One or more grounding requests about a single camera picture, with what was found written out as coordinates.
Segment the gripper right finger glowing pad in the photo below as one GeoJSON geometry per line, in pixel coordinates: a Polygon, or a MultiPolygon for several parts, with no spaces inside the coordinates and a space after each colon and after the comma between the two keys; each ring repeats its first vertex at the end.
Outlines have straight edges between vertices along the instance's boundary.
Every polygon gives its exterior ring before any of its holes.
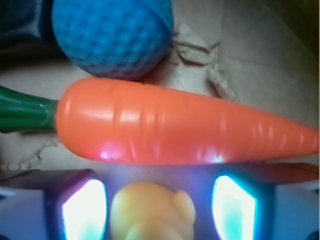
{"type": "Polygon", "coordinates": [[[222,240],[317,240],[320,169],[308,163],[222,166],[211,209],[222,240]]]}

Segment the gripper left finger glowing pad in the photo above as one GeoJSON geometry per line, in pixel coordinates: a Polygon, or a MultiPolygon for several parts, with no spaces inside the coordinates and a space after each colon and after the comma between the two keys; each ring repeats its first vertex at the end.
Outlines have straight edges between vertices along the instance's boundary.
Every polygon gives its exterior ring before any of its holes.
{"type": "Polygon", "coordinates": [[[103,240],[107,190],[91,169],[0,173],[2,240],[103,240]]]}

